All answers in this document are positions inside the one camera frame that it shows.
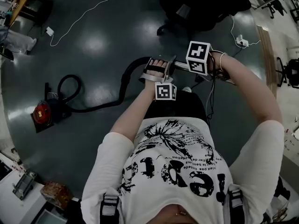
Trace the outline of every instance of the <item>chair wheel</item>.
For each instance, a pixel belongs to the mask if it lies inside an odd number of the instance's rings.
[[[163,30],[159,28],[159,29],[157,30],[157,35],[162,35],[162,33],[163,33]]]

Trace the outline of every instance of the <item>black pants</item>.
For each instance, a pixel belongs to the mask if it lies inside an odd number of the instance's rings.
[[[145,119],[157,117],[193,117],[207,123],[205,108],[195,93],[177,91],[176,101],[154,100],[145,114]]]

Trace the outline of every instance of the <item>black hose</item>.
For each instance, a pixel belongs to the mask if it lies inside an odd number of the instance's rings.
[[[69,107],[66,103],[68,101],[70,101],[71,99],[74,99],[79,94],[79,92],[81,90],[81,87],[82,87],[82,82],[81,82],[80,78],[76,75],[67,75],[67,76],[65,76],[61,79],[61,81],[59,82],[58,87],[57,87],[58,99],[63,105],[65,105],[65,107],[69,111],[75,112],[75,113],[86,113],[86,112],[91,112],[91,111],[95,111],[95,110],[99,110],[99,109],[103,109],[103,108],[107,108],[107,107],[120,105],[123,102],[124,98],[125,98],[126,90],[127,90],[128,84],[130,82],[131,74],[133,73],[133,71],[138,66],[147,64],[149,62],[149,59],[150,59],[149,56],[141,57],[137,60],[134,60],[126,68],[125,72],[123,73],[123,75],[121,77],[121,87],[120,87],[118,99],[116,101],[112,101],[112,102],[109,102],[109,103],[106,103],[106,104],[102,104],[102,105],[98,105],[98,106],[95,106],[95,107],[87,108],[87,109],[84,109],[84,110],[77,110],[77,109]],[[73,78],[77,81],[78,88],[75,91],[75,93],[73,93],[71,96],[69,96],[68,98],[63,98],[63,95],[61,93],[61,86],[64,83],[64,81],[69,79],[69,78]]]

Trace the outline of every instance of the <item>white power adapter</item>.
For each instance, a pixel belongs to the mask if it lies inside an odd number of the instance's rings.
[[[47,29],[46,29],[46,33],[47,33],[49,36],[53,36],[54,31],[53,31],[50,27],[47,27]]]
[[[247,40],[244,40],[243,39],[243,36],[242,35],[238,35],[235,42],[239,45],[239,46],[242,46],[242,47],[248,47],[249,46],[249,43]]]

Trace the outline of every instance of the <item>white cube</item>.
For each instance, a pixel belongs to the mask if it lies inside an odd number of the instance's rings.
[[[156,100],[176,100],[177,87],[172,83],[155,82]]]
[[[186,56],[190,72],[207,76],[207,58],[211,49],[210,43],[190,42]]]

